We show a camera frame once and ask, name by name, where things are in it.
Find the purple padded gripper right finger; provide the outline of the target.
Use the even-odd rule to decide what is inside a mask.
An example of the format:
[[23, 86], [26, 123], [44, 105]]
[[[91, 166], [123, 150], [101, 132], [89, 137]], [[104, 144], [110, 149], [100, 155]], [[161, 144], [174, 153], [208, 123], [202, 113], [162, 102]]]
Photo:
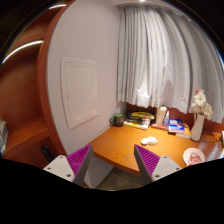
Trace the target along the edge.
[[134, 145], [134, 156], [144, 183], [152, 183], [181, 170], [181, 167], [167, 155], [158, 156], [139, 145]]

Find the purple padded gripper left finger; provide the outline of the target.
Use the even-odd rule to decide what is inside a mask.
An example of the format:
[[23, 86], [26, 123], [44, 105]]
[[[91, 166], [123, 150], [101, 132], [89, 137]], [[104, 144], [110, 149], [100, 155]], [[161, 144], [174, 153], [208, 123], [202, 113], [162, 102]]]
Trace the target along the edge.
[[68, 156], [57, 156], [44, 170], [82, 186], [92, 156], [92, 146], [87, 145]]

